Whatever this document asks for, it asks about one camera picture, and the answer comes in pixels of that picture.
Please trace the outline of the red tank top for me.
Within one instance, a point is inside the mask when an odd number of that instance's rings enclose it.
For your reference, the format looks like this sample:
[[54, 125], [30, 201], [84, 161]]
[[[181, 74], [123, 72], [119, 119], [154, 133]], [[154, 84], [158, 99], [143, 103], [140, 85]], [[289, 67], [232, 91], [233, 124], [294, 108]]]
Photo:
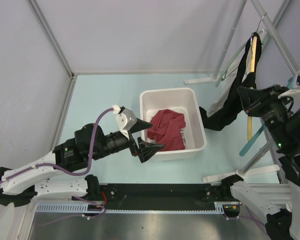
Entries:
[[186, 148], [181, 130], [186, 127], [185, 115], [170, 109], [159, 110], [147, 129], [147, 138], [164, 145], [161, 151], [181, 151]]

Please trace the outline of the black tank top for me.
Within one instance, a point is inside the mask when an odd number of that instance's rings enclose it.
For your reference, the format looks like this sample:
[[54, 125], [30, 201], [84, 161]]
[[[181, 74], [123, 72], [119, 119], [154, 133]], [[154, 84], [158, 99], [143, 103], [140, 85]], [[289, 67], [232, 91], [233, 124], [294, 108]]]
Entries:
[[254, 69], [246, 72], [248, 54], [251, 53], [252, 40], [248, 40], [245, 45], [244, 54], [239, 62], [237, 73], [233, 82], [228, 87], [228, 92], [223, 94], [221, 99], [224, 101], [222, 109], [213, 116], [207, 117], [207, 112], [203, 107], [199, 108], [203, 127], [213, 131], [221, 131], [224, 127], [230, 125], [237, 119], [238, 114], [243, 110], [240, 97], [238, 94], [239, 87], [256, 88], [256, 70], [258, 62], [262, 55], [262, 41], [257, 32], [252, 34], [252, 38], [256, 39]]

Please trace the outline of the pale green plastic hanger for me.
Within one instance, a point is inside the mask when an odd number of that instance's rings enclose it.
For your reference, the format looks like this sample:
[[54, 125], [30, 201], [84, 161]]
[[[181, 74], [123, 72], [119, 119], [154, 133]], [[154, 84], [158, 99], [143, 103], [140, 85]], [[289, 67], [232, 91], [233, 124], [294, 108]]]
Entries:
[[[261, 43], [262, 44], [267, 43], [267, 41], [269, 40], [268, 30], [261, 29], [257, 33], [260, 36]], [[239, 63], [241, 61], [240, 54], [245, 52], [245, 48], [246, 48], [246, 43], [244, 43], [242, 46], [240, 46], [239, 49], [234, 53], [234, 55], [232, 56], [230, 61], [226, 64], [224, 69], [219, 74], [219, 76], [216, 80], [216, 83], [215, 83], [215, 87], [218, 87], [221, 82], [225, 81], [229, 77], [232, 77], [236, 74], [237, 69], [239, 67]]]

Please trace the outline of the teal plastic hanger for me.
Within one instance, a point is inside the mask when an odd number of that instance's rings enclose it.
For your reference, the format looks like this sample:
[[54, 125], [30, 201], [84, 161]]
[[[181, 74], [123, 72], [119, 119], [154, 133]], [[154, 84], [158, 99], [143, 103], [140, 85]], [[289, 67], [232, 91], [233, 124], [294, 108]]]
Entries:
[[[291, 77], [288, 80], [287, 88], [288, 89], [292, 89], [294, 87], [294, 82], [295, 82], [295, 78]], [[256, 140], [259, 138], [259, 136], [263, 133], [263, 131], [265, 129], [266, 129], [265, 124], [262, 124], [261, 127], [256, 131], [256, 133], [253, 136], [248, 137], [248, 142], [244, 145], [244, 147], [239, 152], [239, 155], [241, 157], [243, 157], [243, 156], [245, 156], [247, 154], [247, 152], [251, 149], [251, 147], [253, 146], [253, 144], [256, 142]]]

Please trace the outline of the white tank top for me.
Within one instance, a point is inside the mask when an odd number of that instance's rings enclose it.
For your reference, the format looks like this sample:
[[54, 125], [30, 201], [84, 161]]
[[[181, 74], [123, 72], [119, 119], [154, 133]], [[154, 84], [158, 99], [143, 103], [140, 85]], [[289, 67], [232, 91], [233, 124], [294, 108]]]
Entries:
[[224, 101], [222, 99], [219, 99], [218, 101], [215, 101], [210, 108], [206, 111], [206, 116], [210, 118], [215, 113], [217, 113], [220, 109], [222, 109], [224, 106]]

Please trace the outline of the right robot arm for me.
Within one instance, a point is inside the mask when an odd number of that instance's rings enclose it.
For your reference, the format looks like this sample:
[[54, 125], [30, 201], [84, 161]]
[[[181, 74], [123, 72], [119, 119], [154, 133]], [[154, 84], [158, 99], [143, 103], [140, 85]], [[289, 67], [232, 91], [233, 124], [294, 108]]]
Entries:
[[272, 240], [300, 240], [300, 109], [292, 113], [294, 90], [273, 85], [264, 89], [239, 87], [244, 112], [260, 117], [269, 131], [288, 181], [292, 210], [278, 207], [252, 189], [237, 174], [221, 180], [220, 194], [227, 200], [239, 200], [251, 210]]

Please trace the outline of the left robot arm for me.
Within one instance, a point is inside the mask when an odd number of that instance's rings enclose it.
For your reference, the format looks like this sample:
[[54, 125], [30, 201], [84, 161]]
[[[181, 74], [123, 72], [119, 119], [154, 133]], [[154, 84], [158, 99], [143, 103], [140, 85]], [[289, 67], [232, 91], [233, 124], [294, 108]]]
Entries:
[[92, 162], [124, 150], [147, 162], [164, 146], [134, 139], [132, 134], [150, 127], [137, 118], [132, 126], [104, 134], [96, 121], [33, 163], [18, 169], [0, 167], [0, 205], [21, 207], [40, 198], [97, 199], [101, 188], [98, 178], [89, 174]]

